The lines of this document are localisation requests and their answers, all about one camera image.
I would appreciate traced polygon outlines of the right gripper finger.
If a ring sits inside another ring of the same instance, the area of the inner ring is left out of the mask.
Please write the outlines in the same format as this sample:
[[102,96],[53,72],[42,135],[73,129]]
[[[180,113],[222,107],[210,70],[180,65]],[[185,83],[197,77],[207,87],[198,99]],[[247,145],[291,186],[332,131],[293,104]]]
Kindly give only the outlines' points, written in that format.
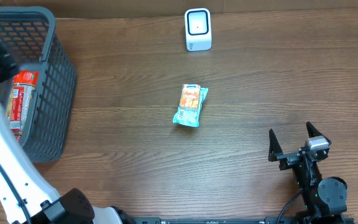
[[278,160],[277,157],[281,156],[283,154],[283,151],[273,129],[270,129],[268,133],[269,133],[268,160],[277,161]]
[[308,132],[308,136],[309,138],[314,138],[314,137],[318,137],[318,136],[322,136],[325,138],[325,140],[327,140],[328,144],[331,145],[332,142],[330,139],[328,139],[325,135],[323,135],[321,132],[319,132],[312,124],[310,121],[308,121],[306,123],[306,128],[307,128],[307,132]]

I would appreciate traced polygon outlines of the teal snack packet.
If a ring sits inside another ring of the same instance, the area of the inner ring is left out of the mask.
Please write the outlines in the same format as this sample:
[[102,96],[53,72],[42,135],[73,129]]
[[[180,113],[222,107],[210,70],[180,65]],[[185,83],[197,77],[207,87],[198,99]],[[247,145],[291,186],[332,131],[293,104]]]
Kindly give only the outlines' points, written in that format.
[[196,110],[180,108],[178,105],[177,112],[173,117],[173,123],[189,126],[192,128],[197,128],[199,126],[199,118],[200,118],[202,105],[204,100],[206,99],[208,92],[209,92],[208,88],[201,87],[199,106],[198,109]]

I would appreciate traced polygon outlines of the small orange sachet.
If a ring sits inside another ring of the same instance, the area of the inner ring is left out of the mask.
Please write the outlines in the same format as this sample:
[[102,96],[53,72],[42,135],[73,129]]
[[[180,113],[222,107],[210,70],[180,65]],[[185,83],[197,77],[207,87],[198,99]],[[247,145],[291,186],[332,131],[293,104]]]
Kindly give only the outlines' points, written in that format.
[[180,97],[180,108],[196,110],[199,106],[201,87],[198,84],[183,84]]

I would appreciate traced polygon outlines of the orange pasta packet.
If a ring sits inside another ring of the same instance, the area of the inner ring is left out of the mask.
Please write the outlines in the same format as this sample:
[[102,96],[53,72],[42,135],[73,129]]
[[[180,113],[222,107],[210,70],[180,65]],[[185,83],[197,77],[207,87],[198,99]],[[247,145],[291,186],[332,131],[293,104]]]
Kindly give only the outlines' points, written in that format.
[[24,133],[32,92],[35,90],[38,76],[39,71],[21,70],[13,77],[6,116],[9,129],[13,132],[17,141]]

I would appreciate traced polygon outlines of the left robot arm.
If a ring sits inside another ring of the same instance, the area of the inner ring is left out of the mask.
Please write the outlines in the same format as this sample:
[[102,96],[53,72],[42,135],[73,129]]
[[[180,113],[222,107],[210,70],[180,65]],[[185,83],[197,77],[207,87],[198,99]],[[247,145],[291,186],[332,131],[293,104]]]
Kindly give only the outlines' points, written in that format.
[[[0,45],[0,83],[19,72]],[[0,103],[0,202],[9,223],[133,223],[117,207],[94,207],[78,189],[60,195],[34,167],[7,124]]]

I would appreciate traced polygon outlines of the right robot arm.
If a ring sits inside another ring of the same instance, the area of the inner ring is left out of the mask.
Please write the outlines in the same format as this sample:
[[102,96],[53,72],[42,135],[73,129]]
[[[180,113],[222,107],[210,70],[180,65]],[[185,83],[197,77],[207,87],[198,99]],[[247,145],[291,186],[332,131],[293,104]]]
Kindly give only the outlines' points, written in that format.
[[[339,177],[322,178],[318,162],[328,158],[332,142],[310,122],[306,123],[309,138],[296,152],[285,154],[272,129],[269,130],[270,162],[279,162],[280,170],[291,169],[299,191],[280,211],[277,223],[353,223],[344,218],[347,211],[347,184]],[[284,218],[288,207],[302,197],[306,210]]]

